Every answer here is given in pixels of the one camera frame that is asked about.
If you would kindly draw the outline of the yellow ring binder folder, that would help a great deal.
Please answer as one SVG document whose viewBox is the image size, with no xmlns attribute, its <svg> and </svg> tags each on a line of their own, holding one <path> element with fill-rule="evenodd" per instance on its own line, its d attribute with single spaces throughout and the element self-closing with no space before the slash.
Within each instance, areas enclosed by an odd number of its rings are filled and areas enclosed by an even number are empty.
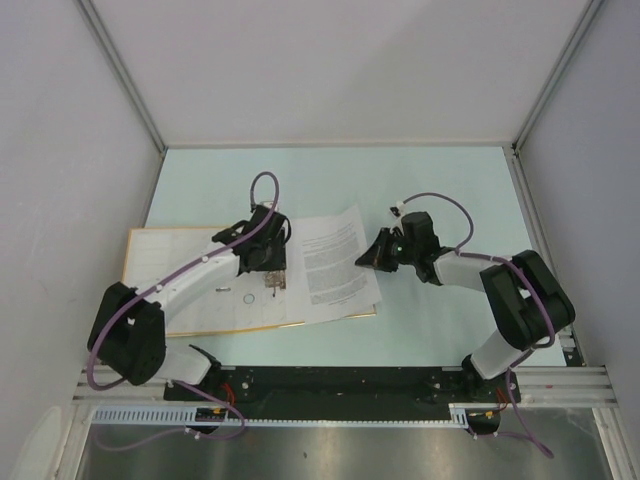
<svg viewBox="0 0 640 480">
<path fill-rule="evenodd" d="M 122 282 L 148 287 L 199 253 L 213 249 L 219 227 L 137 228 L 129 233 Z M 286 291 L 272 298 L 264 273 L 243 274 L 217 284 L 167 320 L 166 335 L 186 337 L 265 330 L 295 324 L 287 319 Z"/>
</svg>

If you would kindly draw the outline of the printed paper stack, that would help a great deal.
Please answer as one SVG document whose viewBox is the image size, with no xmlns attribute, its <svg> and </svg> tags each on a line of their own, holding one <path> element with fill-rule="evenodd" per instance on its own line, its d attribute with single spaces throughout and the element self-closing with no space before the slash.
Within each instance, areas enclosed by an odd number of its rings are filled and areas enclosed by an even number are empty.
<svg viewBox="0 0 640 480">
<path fill-rule="evenodd" d="M 376 275 L 355 264 L 367 248 L 359 208 L 295 219 L 291 226 L 286 246 L 287 319 L 311 325 L 374 316 L 381 301 Z"/>
</svg>

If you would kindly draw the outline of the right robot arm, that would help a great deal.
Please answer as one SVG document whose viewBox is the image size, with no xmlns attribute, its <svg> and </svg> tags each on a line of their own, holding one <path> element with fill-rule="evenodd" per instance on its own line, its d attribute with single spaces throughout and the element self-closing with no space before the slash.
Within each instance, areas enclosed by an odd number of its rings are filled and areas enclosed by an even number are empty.
<svg viewBox="0 0 640 480">
<path fill-rule="evenodd" d="M 463 252 L 441 244 L 427 212 L 396 216 L 397 224 L 380 229 L 355 265 L 384 273 L 410 267 L 432 289 L 464 289 L 485 297 L 494 331 L 462 360 L 461 388 L 469 399 L 486 400 L 498 379 L 534 351 L 551 346 L 574 322 L 571 300 L 538 252 L 511 257 Z"/>
</svg>

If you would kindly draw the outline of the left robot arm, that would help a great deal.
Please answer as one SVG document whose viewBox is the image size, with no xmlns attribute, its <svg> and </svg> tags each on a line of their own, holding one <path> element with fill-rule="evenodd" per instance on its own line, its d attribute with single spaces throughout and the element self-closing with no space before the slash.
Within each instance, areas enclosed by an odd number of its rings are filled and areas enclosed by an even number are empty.
<svg viewBox="0 0 640 480">
<path fill-rule="evenodd" d="M 217 286 L 243 274 L 286 270 L 291 222 L 274 206 L 252 205 L 252 216 L 211 237 L 198 256 L 158 280 L 130 287 L 122 282 L 103 294 L 87 341 L 87 381 L 104 391 L 151 379 L 185 383 L 197 398 L 221 387 L 215 358 L 195 347 L 170 349 L 166 327 L 178 313 Z"/>
</svg>

